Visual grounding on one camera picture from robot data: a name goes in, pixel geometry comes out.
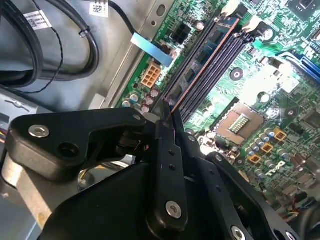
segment label sticker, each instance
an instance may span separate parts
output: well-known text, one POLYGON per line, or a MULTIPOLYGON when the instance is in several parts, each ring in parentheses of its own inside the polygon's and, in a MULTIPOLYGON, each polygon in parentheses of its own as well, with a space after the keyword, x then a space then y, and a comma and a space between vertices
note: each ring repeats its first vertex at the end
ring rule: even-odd
POLYGON ((89 14, 92 16, 107 18, 109 16, 108 0, 91 0, 89 14))
POLYGON ((33 30, 52 28, 51 23, 42 10, 24 14, 24 17, 28 20, 33 30))

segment metal panel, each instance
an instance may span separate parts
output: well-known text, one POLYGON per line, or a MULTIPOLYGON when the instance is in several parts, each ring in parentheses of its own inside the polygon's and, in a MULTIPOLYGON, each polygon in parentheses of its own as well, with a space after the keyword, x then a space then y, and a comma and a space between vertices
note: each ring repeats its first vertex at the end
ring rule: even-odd
MULTIPOLYGON (((36 11, 31 0, 12 0, 23 14, 36 11)), ((39 94, 28 95, 28 99, 53 111, 76 111, 88 109, 92 99, 101 89, 106 96, 107 90, 115 76, 115 70, 127 55, 131 47, 131 33, 124 21, 112 8, 109 18, 89 15, 89 2, 66 0, 85 19, 91 27, 99 49, 100 65, 90 77, 72 82, 54 82, 47 90, 39 94)), ((43 0, 38 4, 59 32, 64 49, 65 70, 81 69, 87 62, 89 46, 85 38, 78 35, 78 27, 63 13, 43 0)), ((139 30, 146 21, 156 0, 115 0, 123 9, 133 26, 139 30)), ((0 69, 25 70, 32 66, 30 54, 17 32, 3 19, 0 26, 0 69)), ((56 69, 60 61, 57 37, 50 29, 37 30, 41 42, 46 68, 56 69)), ((33 85, 24 88, 26 91, 41 89, 47 81, 37 80, 33 85)))

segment screw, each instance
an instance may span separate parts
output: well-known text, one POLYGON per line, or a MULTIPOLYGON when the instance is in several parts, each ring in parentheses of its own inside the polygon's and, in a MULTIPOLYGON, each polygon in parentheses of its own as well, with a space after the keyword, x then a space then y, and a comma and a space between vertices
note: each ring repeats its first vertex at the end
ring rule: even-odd
POLYGON ((232 226, 231 227, 231 232, 232 232, 232 235, 235 237, 236 240, 246 240, 245 234, 237 226, 232 226))
POLYGON ((196 139, 193 137, 193 136, 188 136, 188 139, 191 141, 191 142, 195 142, 196 139))
POLYGON ((292 235, 291 232, 286 231, 285 233, 286 233, 286 235, 288 236, 288 238, 289 238, 290 240, 296 240, 296 238, 292 235))
POLYGON ((31 136, 38 139, 46 138, 50 134, 49 129, 43 125, 33 125, 29 127, 28 132, 31 136))
POLYGON ((219 162, 222 162, 222 158, 217 154, 215 155, 215 158, 219 161, 219 162))
POLYGON ((179 218, 181 218, 182 211, 181 211, 180 206, 179 206, 176 202, 174 202, 174 201, 168 201, 168 202, 165 204, 165 209, 166 209, 166 212, 167 212, 171 217, 173 217, 174 219, 179 219, 179 218))
POLYGON ((139 115, 137 115, 137 114, 133 114, 133 117, 134 117, 135 119, 137 119, 137 120, 141 120, 141 117, 140 117, 139 115))
POLYGON ((6 199, 7 197, 9 197, 9 194, 8 193, 2 193, 1 196, 6 199))
POLYGON ((166 128, 170 128, 170 125, 169 125, 167 122, 163 121, 162 124, 163 124, 163 126, 165 126, 166 128))

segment electrolytic capacitor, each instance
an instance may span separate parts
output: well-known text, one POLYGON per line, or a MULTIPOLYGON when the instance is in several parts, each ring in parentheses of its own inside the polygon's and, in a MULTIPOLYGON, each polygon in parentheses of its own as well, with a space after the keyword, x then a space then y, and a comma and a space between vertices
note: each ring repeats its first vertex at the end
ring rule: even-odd
POLYGON ((254 173, 260 179, 264 179, 266 177, 266 175, 264 174, 264 171, 262 171, 260 168, 255 170, 254 173))
POLYGON ((305 164, 306 163, 306 159, 304 158, 304 156, 301 153, 296 153, 294 155, 294 157, 296 158, 296 160, 298 161, 299 164, 305 164))
POLYGON ((208 118, 208 117, 210 117, 210 112, 208 111, 208 109, 204 109, 204 110, 202 110, 202 114, 203 114, 203 116, 205 117, 205 118, 208 118))
POLYGON ((259 183, 259 187, 263 193, 266 193, 268 191, 266 185, 263 182, 259 183))
POLYGON ((255 155, 255 151, 253 151, 253 149, 251 147, 248 147, 245 149, 245 152, 249 155, 249 156, 253 156, 255 155))
POLYGON ((145 100, 145 104, 147 104, 148 106, 154 104, 154 98, 151 96, 151 94, 147 94, 144 100, 145 100))
POLYGON ((277 152, 279 154, 280 157, 284 158, 284 159, 289 159, 289 153, 286 152, 286 150, 284 149, 280 149, 277 152))
POLYGON ((133 93, 131 93, 130 100, 134 103, 137 103, 139 101, 139 93, 137 93, 135 91, 133 93))
POLYGON ((275 169, 276 165, 274 164, 274 162, 272 160, 266 160, 264 162, 264 164, 269 168, 269 169, 275 169))
POLYGON ((250 147, 251 147, 251 148, 253 149, 253 151, 255 151, 255 152, 258 152, 259 149, 260 149, 260 147, 258 147, 258 145, 255 144, 255 143, 251 143, 251 144, 250 144, 250 147))
POLYGON ((130 102, 129 98, 126 98, 125 100, 123 100, 122 107, 123 108, 130 108, 131 107, 131 102, 130 102))
POLYGON ((159 87, 158 86, 153 86, 153 88, 150 91, 150 95, 153 98, 156 98, 159 96, 159 87))
POLYGON ((260 148, 265 145, 265 142, 262 141, 260 138, 257 138, 254 142, 255 142, 260 148))
POLYGON ((150 108, 149 108, 148 105, 143 104, 143 105, 141 106, 141 112, 143 112, 143 113, 148 113, 149 111, 150 111, 150 108))
POLYGON ((209 103, 209 104, 206 106, 206 108, 208 109, 208 111, 209 111, 210 113, 213 113, 214 110, 215 110, 215 107, 214 107, 211 103, 209 103))
POLYGON ((290 163, 292 163, 294 168, 296 168, 299 172, 302 172, 304 170, 304 168, 300 165, 300 163, 295 157, 290 158, 290 163))
POLYGON ((201 32, 205 29, 205 23, 203 21, 195 21, 194 27, 197 32, 201 32))
POLYGON ((271 130, 270 128, 267 128, 264 132, 265 132, 270 138, 273 138, 273 137, 276 135, 276 133, 275 133, 273 130, 271 130))
POLYGON ((265 104, 265 103, 269 102, 269 100, 270 100, 270 95, 269 95, 268 93, 266 93, 266 92, 263 91, 263 92, 260 92, 260 93, 258 94, 258 99, 259 99, 259 102, 265 104))
POLYGON ((265 134, 265 133, 262 133, 262 134, 260 135, 260 138, 261 138, 262 141, 264 141, 265 143, 267 143, 267 142, 270 141, 270 137, 269 137, 267 134, 265 134))

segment hex bolt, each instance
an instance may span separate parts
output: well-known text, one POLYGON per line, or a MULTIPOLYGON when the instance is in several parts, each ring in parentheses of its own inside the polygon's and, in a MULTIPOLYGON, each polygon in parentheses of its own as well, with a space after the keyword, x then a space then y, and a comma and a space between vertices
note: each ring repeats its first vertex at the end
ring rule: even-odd
POLYGON ((49 136, 50 131, 46 126, 43 125, 32 125, 28 129, 29 134, 32 137, 43 139, 49 136))
POLYGON ((232 232, 232 235, 235 237, 236 240, 246 240, 245 234, 237 226, 232 226, 231 227, 231 232, 232 232))
POLYGON ((139 115, 137 115, 137 114, 133 114, 133 117, 134 117, 135 119, 137 119, 137 120, 141 120, 141 117, 140 117, 139 115))
POLYGON ((168 201, 165 204, 165 209, 166 209, 166 212, 174 219, 179 219, 182 216, 182 210, 180 206, 178 205, 178 203, 174 201, 168 201))
POLYGON ((188 136, 188 139, 191 141, 191 142, 195 142, 196 141, 196 139, 193 137, 193 136, 188 136))

